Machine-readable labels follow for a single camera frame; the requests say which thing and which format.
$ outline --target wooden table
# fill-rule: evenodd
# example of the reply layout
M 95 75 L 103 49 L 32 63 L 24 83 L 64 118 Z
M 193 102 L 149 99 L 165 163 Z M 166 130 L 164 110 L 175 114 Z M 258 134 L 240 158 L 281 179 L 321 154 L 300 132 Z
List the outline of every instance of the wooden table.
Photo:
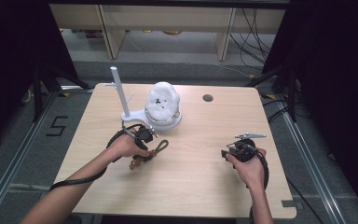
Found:
M 263 133 L 255 139 L 267 153 L 268 202 L 274 218 L 293 218 L 294 207 L 283 207 L 292 195 L 261 105 L 253 88 L 215 86 L 174 86 L 181 96 L 182 120 L 166 133 L 158 133 L 149 149 L 167 139 L 170 144 L 152 161 L 131 171 L 131 158 L 108 166 L 94 182 L 74 212 L 174 216 L 248 217 L 249 190 L 232 165 L 221 157 L 221 149 L 238 139 L 236 134 Z M 145 108 L 152 85 L 123 84 L 130 110 Z M 205 94 L 213 97 L 203 100 Z M 92 94 L 72 144 L 62 163 L 56 182 L 64 180 L 86 164 L 120 130 L 123 112 L 117 91 L 99 84 Z

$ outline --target right hand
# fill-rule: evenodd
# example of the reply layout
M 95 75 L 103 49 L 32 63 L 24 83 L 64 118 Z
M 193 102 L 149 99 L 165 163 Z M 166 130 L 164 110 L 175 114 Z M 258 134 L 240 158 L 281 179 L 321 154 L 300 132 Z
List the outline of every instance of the right hand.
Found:
M 264 157 L 267 151 L 263 148 L 256 148 Z M 264 189 L 264 168 L 260 159 L 254 156 L 249 161 L 238 161 L 234 156 L 227 154 L 226 158 L 237 169 L 241 180 L 248 186 L 249 189 L 262 188 Z

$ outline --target hand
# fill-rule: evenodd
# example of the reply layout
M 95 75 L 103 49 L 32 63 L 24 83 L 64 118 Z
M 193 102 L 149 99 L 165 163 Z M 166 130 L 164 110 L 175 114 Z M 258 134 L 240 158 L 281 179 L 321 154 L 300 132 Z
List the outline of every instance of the hand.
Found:
M 134 139 L 126 133 L 118 137 L 106 150 L 112 152 L 112 161 L 116 158 L 131 157 L 133 155 L 140 155 L 142 157 L 149 156 L 149 152 L 136 146 Z
M 263 156 L 266 156 L 266 150 L 263 148 L 256 148 Z M 234 156 L 227 154 L 226 158 L 237 169 L 241 180 L 248 186 L 249 189 L 262 188 L 264 189 L 264 168 L 260 159 L 254 156 L 251 160 L 246 162 L 238 161 Z

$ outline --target floor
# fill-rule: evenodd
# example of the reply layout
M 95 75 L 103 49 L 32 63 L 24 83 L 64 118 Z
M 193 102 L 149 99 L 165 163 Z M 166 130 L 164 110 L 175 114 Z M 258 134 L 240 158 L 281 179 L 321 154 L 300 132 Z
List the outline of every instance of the floor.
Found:
M 75 64 L 77 63 L 161 63 L 167 65 L 210 65 L 216 68 L 223 68 L 249 78 L 252 75 L 258 76 L 260 68 L 263 64 L 263 53 L 268 51 L 274 40 L 274 35 L 260 35 L 260 39 L 266 45 L 260 44 L 263 50 L 260 50 L 259 43 L 250 36 L 248 41 L 251 46 L 245 45 L 259 60 L 241 53 L 234 39 L 242 46 L 243 37 L 239 34 L 233 34 L 233 38 L 227 48 L 227 57 L 224 62 L 217 59 L 216 47 L 214 44 L 213 34 L 208 33 L 190 33 L 182 32 L 179 35 L 167 35 L 161 31 L 128 31 L 124 38 L 120 52 L 113 61 L 108 58 L 106 47 L 101 38 L 86 38 L 83 32 L 72 32 L 71 30 L 63 30 L 62 36 L 65 40 L 71 58 Z M 272 94 L 270 84 L 273 78 L 264 84 L 260 84 L 258 90 L 260 94 L 265 95 L 262 99 L 263 103 L 271 102 L 269 95 Z M 76 130 L 81 113 L 76 110 L 84 108 L 90 95 L 73 94 L 71 98 L 72 105 L 68 108 L 68 103 L 63 98 L 58 98 L 52 109 L 47 114 L 48 119 L 54 119 L 56 116 L 67 113 L 73 114 L 66 122 L 67 132 Z M 28 130 L 33 128 L 30 125 L 30 118 L 33 114 L 32 102 L 21 108 L 17 114 L 13 116 L 13 121 L 7 125 L 7 129 L 2 133 L 6 137 L 6 141 L 2 146 L 7 150 L 0 150 L 0 178 L 7 171 L 6 164 L 9 164 L 13 157 L 16 156 L 16 150 L 21 145 L 22 139 L 19 136 L 25 136 Z M 277 148 L 280 150 L 283 169 L 288 177 L 288 181 L 293 183 L 290 185 L 293 198 L 296 202 L 297 217 L 293 220 L 275 220 L 276 223 L 358 223 L 358 200 L 346 182 L 345 176 L 340 172 L 339 167 L 334 161 L 326 157 L 328 148 L 324 145 L 321 136 L 312 124 L 309 114 L 304 106 L 297 106 L 296 113 L 298 121 L 295 127 L 287 115 L 274 119 L 277 111 L 282 109 L 282 104 L 265 105 L 266 116 L 271 118 L 270 128 L 274 135 Z M 42 129 L 40 135 L 46 135 L 51 130 L 48 128 L 50 123 L 42 124 L 46 129 Z M 294 140 L 296 130 L 305 137 L 306 143 Z M 70 138 L 56 138 L 50 141 L 51 146 L 46 141 L 39 141 L 36 138 L 33 141 L 33 149 L 30 150 L 26 159 L 19 168 L 19 174 L 15 176 L 13 184 L 9 186 L 9 193 L 1 202 L 0 206 L 0 223 L 17 223 L 22 214 L 25 214 L 32 204 L 34 204 L 47 190 L 47 186 L 54 180 L 58 171 L 62 157 L 65 154 L 65 147 L 70 144 Z M 314 161 L 309 162 L 307 157 L 310 153 Z M 312 166 L 316 165 L 323 178 L 324 183 L 317 186 L 318 179 L 315 179 L 310 172 Z M 19 183 L 28 183 L 28 178 L 33 179 L 32 186 L 24 186 Z M 342 213 L 345 222 L 338 217 L 334 220 L 335 214 L 331 214 L 324 202 L 324 196 L 320 189 L 326 189 L 332 194 L 334 202 L 338 203 L 339 211 Z M 102 216 L 80 215 L 83 223 L 101 223 Z M 246 218 L 238 218 L 237 223 L 247 223 Z

